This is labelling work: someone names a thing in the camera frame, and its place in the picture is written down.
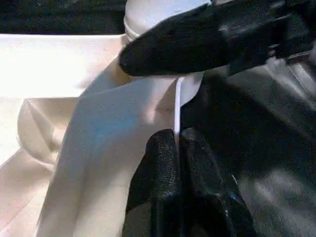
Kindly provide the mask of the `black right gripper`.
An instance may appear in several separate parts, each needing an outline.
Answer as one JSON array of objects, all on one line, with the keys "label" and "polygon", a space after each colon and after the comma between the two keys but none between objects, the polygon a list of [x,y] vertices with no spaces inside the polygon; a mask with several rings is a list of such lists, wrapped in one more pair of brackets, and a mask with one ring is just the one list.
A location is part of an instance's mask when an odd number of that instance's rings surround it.
[{"label": "black right gripper", "polygon": [[314,0],[231,0],[216,5],[216,18],[231,72],[306,59],[316,40]]}]

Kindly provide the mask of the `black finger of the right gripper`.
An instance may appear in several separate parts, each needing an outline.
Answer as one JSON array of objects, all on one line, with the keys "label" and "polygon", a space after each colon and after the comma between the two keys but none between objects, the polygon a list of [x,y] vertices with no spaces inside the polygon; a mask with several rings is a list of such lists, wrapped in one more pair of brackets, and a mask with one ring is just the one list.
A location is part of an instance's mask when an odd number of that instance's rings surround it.
[{"label": "black finger of the right gripper", "polygon": [[212,5],[169,17],[129,43],[119,55],[130,76],[178,75],[228,64],[227,44]]}]

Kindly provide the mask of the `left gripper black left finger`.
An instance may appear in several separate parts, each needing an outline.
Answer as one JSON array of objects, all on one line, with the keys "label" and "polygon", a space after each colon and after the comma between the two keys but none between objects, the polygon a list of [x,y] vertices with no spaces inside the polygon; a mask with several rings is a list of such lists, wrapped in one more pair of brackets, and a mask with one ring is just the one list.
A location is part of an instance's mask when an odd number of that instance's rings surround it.
[{"label": "left gripper black left finger", "polygon": [[174,133],[153,134],[129,187],[127,237],[183,236],[183,197]]}]

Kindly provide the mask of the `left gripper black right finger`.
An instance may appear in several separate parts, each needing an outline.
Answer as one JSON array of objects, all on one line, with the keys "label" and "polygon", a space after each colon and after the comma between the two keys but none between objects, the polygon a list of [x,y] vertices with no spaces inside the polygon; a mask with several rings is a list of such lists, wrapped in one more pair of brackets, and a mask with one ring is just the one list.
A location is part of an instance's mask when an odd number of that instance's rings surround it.
[{"label": "left gripper black right finger", "polygon": [[180,135],[185,208],[191,237],[255,237],[257,232],[237,182],[203,135]]}]

